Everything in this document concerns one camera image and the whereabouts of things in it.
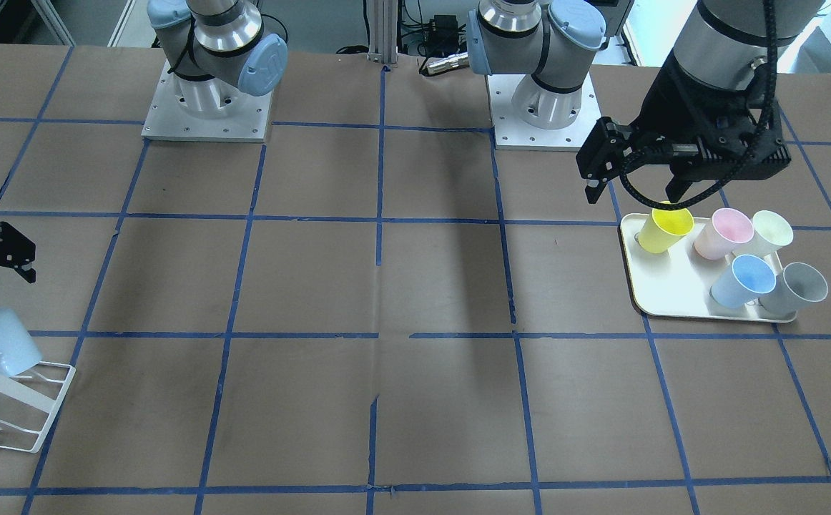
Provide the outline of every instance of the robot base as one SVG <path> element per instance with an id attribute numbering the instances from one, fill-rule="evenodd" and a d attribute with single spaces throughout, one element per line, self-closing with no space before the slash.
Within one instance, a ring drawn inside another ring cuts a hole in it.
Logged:
<path id="1" fill-rule="evenodd" d="M 488 103 L 495 124 L 495 147 L 501 150 L 578 151 L 600 115 L 590 75 L 584 79 L 584 104 L 575 122 L 555 130 L 531 126 L 514 111 L 511 98 L 522 79 L 523 75 L 488 76 Z"/>
<path id="2" fill-rule="evenodd" d="M 165 62 L 145 117 L 143 137 L 161 141 L 265 142 L 272 92 L 264 97 L 241 94 L 240 103 L 233 105 L 235 110 L 228 117 L 194 117 L 180 105 L 173 76 L 167 73 L 169 68 Z"/>

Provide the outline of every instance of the gray cup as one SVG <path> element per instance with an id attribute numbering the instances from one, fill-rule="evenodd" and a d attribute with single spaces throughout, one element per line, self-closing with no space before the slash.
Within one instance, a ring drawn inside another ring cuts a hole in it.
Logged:
<path id="1" fill-rule="evenodd" d="M 821 303 L 828 296 L 828 283 L 819 270 L 807 263 L 791 263 L 778 275 L 775 289 L 759 297 L 771 313 L 786 314 Z"/>

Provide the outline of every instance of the pink cup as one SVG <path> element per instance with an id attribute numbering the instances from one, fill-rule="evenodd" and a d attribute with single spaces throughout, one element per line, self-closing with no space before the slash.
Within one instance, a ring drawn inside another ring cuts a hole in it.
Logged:
<path id="1" fill-rule="evenodd" d="M 749 216 L 736 209 L 723 207 L 711 215 L 709 224 L 704 225 L 694 247 L 706 260 L 720 260 L 733 252 L 734 248 L 749 243 L 754 233 Z"/>

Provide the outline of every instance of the blue joint cap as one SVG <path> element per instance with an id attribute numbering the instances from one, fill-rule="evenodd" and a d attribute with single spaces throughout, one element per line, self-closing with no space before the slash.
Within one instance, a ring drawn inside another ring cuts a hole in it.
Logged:
<path id="1" fill-rule="evenodd" d="M 603 45 L 606 19 L 584 0 L 553 0 L 549 17 L 559 32 L 581 48 L 595 52 Z"/>
<path id="2" fill-rule="evenodd" d="M 491 65 L 488 64 L 485 43 L 482 41 L 482 29 L 475 9 L 467 14 L 467 52 L 470 54 L 470 69 L 473 73 L 491 75 Z"/>
<path id="3" fill-rule="evenodd" d="M 152 29 L 167 29 L 191 17 L 193 13 L 190 13 L 187 0 L 149 0 L 148 2 L 148 21 L 152 24 Z"/>
<path id="4" fill-rule="evenodd" d="M 238 77 L 238 89 L 253 97 L 262 97 L 275 90 L 287 65 L 288 46 L 279 36 L 270 34 L 251 50 Z"/>

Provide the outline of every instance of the blue grid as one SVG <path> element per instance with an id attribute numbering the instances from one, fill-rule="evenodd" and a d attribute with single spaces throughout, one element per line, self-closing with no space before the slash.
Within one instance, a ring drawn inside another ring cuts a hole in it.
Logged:
<path id="1" fill-rule="evenodd" d="M 24 157 L 24 151 L 30 144 L 34 136 L 36 128 L 40 124 L 142 124 L 142 121 L 127 121 L 127 120 L 78 120 L 78 119 L 45 119 L 43 115 L 46 111 L 47 105 L 53 93 L 56 91 L 56 86 L 62 78 L 63 71 L 69 62 L 69 57 L 72 55 L 72 49 L 69 50 L 65 56 L 56 79 L 50 88 L 49 94 L 36 118 L 9 118 L 0 117 L 0 122 L 21 122 L 32 123 L 33 127 L 30 130 L 29 136 L 24 141 L 16 161 L 8 172 L 6 180 L 4 180 L 3 187 L 0 188 L 0 198 L 6 192 L 11 184 L 14 173 L 18 165 Z M 99 273 L 98 281 L 95 284 L 91 301 L 89 301 L 88 310 L 85 319 L 82 322 L 81 330 L 33 330 L 31 333 L 35 336 L 66 336 L 76 337 L 76 345 L 70 359 L 70 364 L 75 365 L 81 353 L 82 343 L 86 338 L 104 337 L 104 338 L 205 338 L 205 339 L 223 339 L 224 345 L 222 348 L 222 367 L 220 368 L 220 375 L 216 387 L 215 401 L 213 404 L 212 420 L 210 420 L 209 435 L 207 436 L 206 450 L 204 453 L 204 460 L 200 475 L 200 482 L 196 486 L 168 486 L 167 488 L 42 488 L 39 485 L 40 476 L 43 472 L 43 467 L 49 457 L 49 450 L 52 445 L 54 431 L 56 424 L 50 431 L 46 438 L 43 450 L 37 462 L 36 471 L 32 477 L 30 486 L 26 489 L 0 489 L 0 496 L 24 496 L 23 515 L 30 512 L 31 504 L 35 496 L 75 496 L 75 495 L 195 495 L 195 513 L 199 515 L 202 512 L 203 499 L 206 495 L 223 495 L 223 494 L 291 494 L 291 493 L 348 493 L 348 494 L 365 494 L 366 495 L 366 513 L 373 515 L 373 499 L 376 492 L 419 492 L 419 491 L 477 491 L 477 490 L 530 490 L 533 492 L 534 512 L 537 515 L 542 515 L 544 507 L 540 492 L 542 490 L 553 489 L 647 489 L 647 488 L 666 488 L 667 486 L 676 486 L 677 488 L 686 488 L 690 497 L 690 502 L 694 514 L 699 514 L 699 504 L 697 504 L 696 486 L 736 486 L 736 485 L 797 485 L 797 484 L 830 484 L 831 485 L 831 458 L 825 447 L 822 434 L 820 433 L 815 417 L 809 407 L 807 398 L 805 398 L 801 383 L 797 377 L 794 366 L 787 349 L 787 341 L 792 339 L 798 340 L 831 340 L 831 335 L 798 335 L 798 333 L 782 333 L 777 325 L 772 325 L 773 333 L 771 335 L 753 335 L 753 333 L 655 333 L 651 330 L 650 322 L 646 315 L 641 317 L 644 324 L 643 333 L 522 333 L 516 328 L 517 313 L 516 304 L 513 297 L 513 284 L 511 284 L 511 267 L 510 257 L 508 252 L 507 242 L 507 227 L 509 225 L 593 225 L 593 226 L 617 226 L 619 218 L 621 218 L 621 211 L 615 189 L 613 185 L 609 185 L 609 194 L 616 215 L 616 221 L 549 221 L 549 220 L 510 220 L 505 217 L 503 208 L 503 197 L 501 196 L 501 185 L 498 181 L 498 165 L 495 160 L 494 153 L 494 134 L 493 130 L 487 128 L 464 127 L 464 128 L 435 128 L 435 127 L 404 127 L 404 126 L 387 126 L 384 124 L 385 112 L 385 89 L 386 89 L 386 73 L 389 68 L 384 68 L 380 72 L 380 123 L 375 124 L 328 124 L 328 123 L 300 123 L 289 121 L 274 122 L 275 126 L 294 126 L 294 127 L 343 127 L 343 128 L 360 128 L 380 131 L 380 149 L 379 149 L 379 173 L 378 173 L 378 208 L 377 214 L 374 218 L 369 217 L 330 217 L 330 216 L 269 216 L 256 215 L 255 209 L 257 205 L 259 189 L 264 174 L 265 163 L 265 147 L 261 150 L 258 170 L 255 178 L 255 188 L 252 192 L 252 201 L 248 214 L 246 215 L 212 215 L 212 214 L 151 214 L 151 212 L 128 212 L 129 202 L 132 198 L 135 186 L 139 179 L 141 169 L 144 164 L 145 155 L 150 147 L 150 143 L 145 141 L 142 153 L 139 157 L 137 168 L 132 174 L 132 180 L 127 190 L 124 204 L 120 212 L 30 212 L 30 211 L 0 211 L 0 216 L 17 215 L 17 216 L 59 216 L 59 217 L 103 217 L 116 219 L 117 234 L 112 237 L 109 242 L 107 251 L 102 263 L 101 272 Z M 831 199 L 819 180 L 817 172 L 811 163 L 804 147 L 807 146 L 831 146 L 831 142 L 819 141 L 801 141 L 791 126 L 790 121 L 784 117 L 785 123 L 794 136 L 792 144 L 798 146 L 801 154 L 807 161 L 811 173 L 814 176 L 817 186 L 825 197 L 831 209 Z M 490 138 L 491 163 L 493 163 L 493 176 L 495 180 L 495 196 L 498 208 L 498 219 L 458 219 L 458 218 L 384 218 L 383 217 L 383 141 L 384 134 L 387 130 L 409 130 L 409 131 L 429 131 L 429 132 L 477 132 L 486 133 Z M 722 192 L 722 201 L 724 205 L 729 205 L 726 195 Z M 99 297 L 99 293 L 104 284 L 104 279 L 111 261 L 112 254 L 116 247 L 117 238 L 122 226 L 127 218 L 174 218 L 174 219 L 222 219 L 222 220 L 245 220 L 245 236 L 242 241 L 241 257 L 238 264 L 238 271 L 235 278 L 235 290 L 233 290 L 232 307 L 230 307 L 228 325 L 223 333 L 187 333 L 187 332 L 96 332 L 89 330 L 89 321 L 92 318 L 92 313 Z M 518 378 L 521 388 L 521 407 L 523 407 L 524 429 L 526 429 L 526 443 L 528 451 L 528 463 L 530 467 L 531 479 L 529 482 L 507 482 L 495 485 L 477 485 L 477 484 L 403 484 L 393 486 L 379 486 L 375 483 L 376 478 L 376 453 L 377 453 L 377 437 L 378 437 L 378 398 L 374 398 L 373 404 L 370 407 L 370 417 L 368 424 L 369 431 L 369 475 L 367 483 L 364 485 L 320 485 L 320 486 L 207 486 L 207 477 L 209 476 L 210 463 L 212 463 L 212 450 L 214 447 L 216 428 L 218 424 L 218 415 L 220 412 L 220 404 L 222 403 L 222 394 L 226 381 L 228 360 L 230 352 L 230 342 L 233 338 L 322 338 L 322 339 L 338 339 L 338 338 L 365 338 L 377 339 L 378 333 L 242 333 L 233 330 L 235 327 L 235 316 L 240 301 L 240 291 L 243 277 L 243 270 L 245 269 L 245 261 L 248 250 L 248 245 L 252 232 L 252 225 L 257 220 L 287 220 L 298 222 L 366 222 L 367 224 L 376 224 L 376 238 L 377 251 L 375 261 L 380 266 L 382 261 L 382 240 L 383 224 L 478 224 L 478 225 L 498 225 L 501 235 L 501 250 L 503 251 L 503 267 L 506 278 L 509 309 L 511 314 L 511 326 L 513 330 L 510 333 L 413 333 L 410 336 L 412 339 L 432 338 L 432 339 L 453 339 L 453 338 L 470 338 L 470 339 L 513 339 L 514 352 L 516 352 L 516 366 Z M 830 226 L 797 226 L 795 230 L 798 231 L 831 231 Z M 655 371 L 660 379 L 661 389 L 664 395 L 664 402 L 667 405 L 667 413 L 670 418 L 671 425 L 674 431 L 674 437 L 677 441 L 677 449 L 680 455 L 681 465 L 684 473 L 683 479 L 652 479 L 652 480 L 628 480 L 628 481 L 569 481 L 569 482 L 540 482 L 539 474 L 536 470 L 536 449 L 533 444 L 533 423 L 531 420 L 531 410 L 529 405 L 529 393 L 526 384 L 526 369 L 523 365 L 523 348 L 521 347 L 521 340 L 525 339 L 644 339 L 647 340 L 651 348 L 651 356 L 654 359 Z M 679 430 L 676 413 L 674 412 L 673 402 L 671 399 L 667 381 L 664 377 L 663 366 L 661 365 L 660 355 L 655 345 L 657 339 L 686 339 L 686 340 L 773 340 L 779 343 L 782 351 L 782 358 L 788 367 L 791 374 L 792 381 L 794 381 L 796 393 L 798 394 L 802 407 L 807 414 L 807 420 L 810 424 L 817 444 L 819 446 L 822 456 L 824 456 L 825 463 L 827 463 L 828 476 L 768 476 L 768 477 L 726 477 L 725 479 L 698 479 L 692 477 L 688 469 L 686 450 L 684 450 L 683 436 Z"/>

